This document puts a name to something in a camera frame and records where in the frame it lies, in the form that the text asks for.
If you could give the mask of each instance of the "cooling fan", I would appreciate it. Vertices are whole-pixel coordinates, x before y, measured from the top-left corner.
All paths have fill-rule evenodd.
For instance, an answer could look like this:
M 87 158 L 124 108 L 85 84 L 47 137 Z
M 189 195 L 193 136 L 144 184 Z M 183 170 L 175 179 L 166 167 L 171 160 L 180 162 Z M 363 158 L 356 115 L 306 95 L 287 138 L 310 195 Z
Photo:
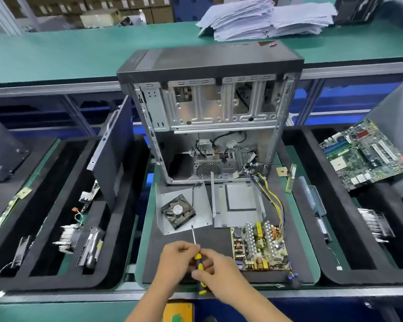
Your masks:
M 162 206 L 161 212 L 167 217 L 174 230 L 177 230 L 195 216 L 194 208 L 183 195 L 177 196 Z

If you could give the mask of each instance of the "black case top panel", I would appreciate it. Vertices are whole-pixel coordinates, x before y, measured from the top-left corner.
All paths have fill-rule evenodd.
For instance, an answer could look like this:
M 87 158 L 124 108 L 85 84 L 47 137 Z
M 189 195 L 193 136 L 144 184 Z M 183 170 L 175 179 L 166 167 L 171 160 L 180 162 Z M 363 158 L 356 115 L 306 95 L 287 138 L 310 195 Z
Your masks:
M 304 59 L 280 41 L 139 50 L 119 68 L 121 84 L 301 72 Z

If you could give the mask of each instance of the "white cable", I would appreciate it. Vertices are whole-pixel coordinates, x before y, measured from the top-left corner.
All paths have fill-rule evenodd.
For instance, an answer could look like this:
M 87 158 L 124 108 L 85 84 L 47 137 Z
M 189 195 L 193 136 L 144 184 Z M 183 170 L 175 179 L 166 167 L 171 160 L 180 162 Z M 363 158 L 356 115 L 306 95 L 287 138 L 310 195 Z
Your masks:
M 11 265 L 12 263 L 13 263 L 13 261 L 12 261 L 12 262 L 9 262 L 7 265 L 5 265 L 3 268 L 1 268 L 1 269 L 0 269 L 0 273 L 1 273 L 3 270 L 5 270 L 5 268 L 8 267 L 9 265 Z

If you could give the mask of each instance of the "hand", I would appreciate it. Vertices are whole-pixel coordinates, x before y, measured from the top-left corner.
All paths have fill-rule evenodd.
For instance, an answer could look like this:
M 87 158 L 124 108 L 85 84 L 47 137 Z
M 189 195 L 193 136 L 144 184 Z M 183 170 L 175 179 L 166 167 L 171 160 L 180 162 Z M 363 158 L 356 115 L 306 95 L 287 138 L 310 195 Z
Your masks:
M 202 249 L 200 253 L 212 260 L 214 273 L 195 270 L 191 276 L 206 284 L 221 302 L 234 306 L 242 293 L 256 292 L 232 258 L 210 249 Z
M 152 285 L 158 285 L 167 292 L 173 293 L 199 250 L 199 245 L 185 241 L 166 244 L 161 252 L 160 263 Z

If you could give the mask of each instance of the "circuit board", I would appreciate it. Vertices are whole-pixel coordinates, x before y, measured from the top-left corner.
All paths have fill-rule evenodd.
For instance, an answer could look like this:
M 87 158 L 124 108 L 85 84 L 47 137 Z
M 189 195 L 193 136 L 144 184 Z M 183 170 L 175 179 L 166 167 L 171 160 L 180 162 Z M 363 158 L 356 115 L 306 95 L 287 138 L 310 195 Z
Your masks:
M 349 191 L 403 172 L 403 155 L 369 119 L 320 146 Z
M 269 222 L 231 227 L 233 258 L 241 271 L 288 270 L 287 249 L 278 227 Z

